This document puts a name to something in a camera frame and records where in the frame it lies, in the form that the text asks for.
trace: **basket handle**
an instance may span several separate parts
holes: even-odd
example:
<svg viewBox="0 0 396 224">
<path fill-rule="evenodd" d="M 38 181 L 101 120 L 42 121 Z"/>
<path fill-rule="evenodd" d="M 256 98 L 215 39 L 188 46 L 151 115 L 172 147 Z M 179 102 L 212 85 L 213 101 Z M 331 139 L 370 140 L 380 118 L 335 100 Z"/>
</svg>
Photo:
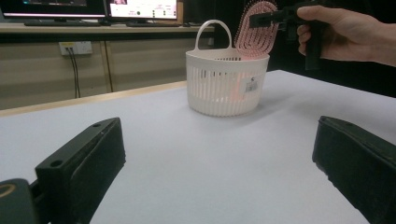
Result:
<svg viewBox="0 0 396 224">
<path fill-rule="evenodd" d="M 199 38 L 201 37 L 201 33 L 204 31 L 204 29 L 205 29 L 209 24 L 212 24 L 212 23 L 218 23 L 218 24 L 220 24 L 220 25 L 224 28 L 224 30 L 227 32 L 228 39 L 229 39 L 229 41 L 230 41 L 230 46 L 228 46 L 228 49 L 230 49 L 230 48 L 233 47 L 233 46 L 232 46 L 233 42 L 232 42 L 232 40 L 231 40 L 231 32 L 230 32 L 230 29 L 228 29 L 228 26 L 227 26 L 224 22 L 222 22 L 222 21 L 210 20 L 210 21 L 206 21 L 204 24 L 202 24 L 201 28 L 199 28 L 198 35 L 197 35 L 197 39 L 195 40 L 195 49 L 194 49 L 194 50 L 199 50 L 199 49 L 198 49 L 198 42 L 199 42 Z"/>
</svg>

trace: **screw hole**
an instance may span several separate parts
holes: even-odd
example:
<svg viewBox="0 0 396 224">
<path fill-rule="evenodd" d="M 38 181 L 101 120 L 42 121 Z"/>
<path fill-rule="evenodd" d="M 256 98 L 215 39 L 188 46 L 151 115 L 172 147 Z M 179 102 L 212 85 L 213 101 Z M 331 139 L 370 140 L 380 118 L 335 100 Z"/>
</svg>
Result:
<svg viewBox="0 0 396 224">
<path fill-rule="evenodd" d="M 57 166 L 60 166 L 62 164 L 62 161 L 53 161 L 51 164 L 50 164 L 50 166 L 51 167 L 57 167 Z"/>
</svg>

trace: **label on basket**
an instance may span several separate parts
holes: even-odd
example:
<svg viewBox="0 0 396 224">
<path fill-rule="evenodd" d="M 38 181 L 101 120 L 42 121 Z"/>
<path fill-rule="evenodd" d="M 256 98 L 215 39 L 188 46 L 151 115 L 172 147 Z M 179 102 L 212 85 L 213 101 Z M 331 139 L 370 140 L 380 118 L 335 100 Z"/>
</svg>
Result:
<svg viewBox="0 0 396 224">
<path fill-rule="evenodd" d="M 259 79 L 257 77 L 245 77 L 241 80 L 239 92 L 248 93 L 259 88 Z"/>
</svg>

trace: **black cable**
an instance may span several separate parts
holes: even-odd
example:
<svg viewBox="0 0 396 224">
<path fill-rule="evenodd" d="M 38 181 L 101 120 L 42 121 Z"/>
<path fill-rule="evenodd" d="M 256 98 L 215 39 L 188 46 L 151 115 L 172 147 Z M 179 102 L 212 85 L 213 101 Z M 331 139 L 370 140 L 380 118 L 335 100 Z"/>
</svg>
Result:
<svg viewBox="0 0 396 224">
<path fill-rule="evenodd" d="M 79 81 L 78 81 L 78 68 L 77 68 L 77 62 L 76 62 L 76 56 L 74 54 L 73 49 L 70 49 L 72 51 L 72 56 L 73 56 L 73 61 L 74 61 L 74 66 L 76 67 L 76 83 L 77 83 L 77 90 L 78 90 L 78 98 L 81 97 L 81 93 L 79 92 Z"/>
<path fill-rule="evenodd" d="M 107 52 L 107 41 L 104 41 L 104 42 L 105 42 L 105 51 L 106 51 L 107 72 L 109 74 L 111 74 L 111 72 L 110 72 L 110 63 L 109 63 L 110 60 L 108 59 L 108 56 L 110 55 L 110 53 Z M 110 90 L 111 90 L 111 92 L 113 92 L 114 91 L 114 89 L 113 89 L 113 80 L 111 79 L 111 76 L 108 76 L 108 80 L 110 82 Z"/>
<path fill-rule="evenodd" d="M 76 57 L 74 55 L 74 51 L 72 48 L 66 48 L 67 52 L 69 53 L 70 60 L 73 65 L 73 70 L 74 70 L 74 79 L 75 79 L 75 98 L 81 97 L 81 94 L 79 92 L 79 84 L 78 84 L 78 67 L 76 63 Z"/>
</svg>

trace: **finger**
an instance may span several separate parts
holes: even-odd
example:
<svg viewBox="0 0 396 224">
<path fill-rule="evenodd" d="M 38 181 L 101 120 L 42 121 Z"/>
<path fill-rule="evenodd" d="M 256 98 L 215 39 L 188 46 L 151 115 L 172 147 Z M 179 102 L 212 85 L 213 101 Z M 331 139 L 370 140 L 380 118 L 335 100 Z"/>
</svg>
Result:
<svg viewBox="0 0 396 224">
<path fill-rule="evenodd" d="M 303 35 L 310 30 L 309 25 L 301 25 L 297 28 L 297 35 Z"/>
<path fill-rule="evenodd" d="M 306 44 L 305 44 L 305 43 L 300 44 L 300 46 L 298 47 L 298 51 L 299 51 L 301 54 L 305 55 Z"/>
<path fill-rule="evenodd" d="M 302 35 L 300 35 L 298 37 L 298 42 L 300 44 L 303 44 L 303 43 L 306 43 L 306 41 L 308 41 L 310 38 L 311 38 L 311 33 L 310 32 L 306 32 L 306 33 L 303 33 Z"/>
<path fill-rule="evenodd" d="M 344 10 L 341 8 L 329 8 L 323 6 L 299 7 L 297 15 L 306 21 L 324 21 L 336 24 L 343 18 Z"/>
</svg>

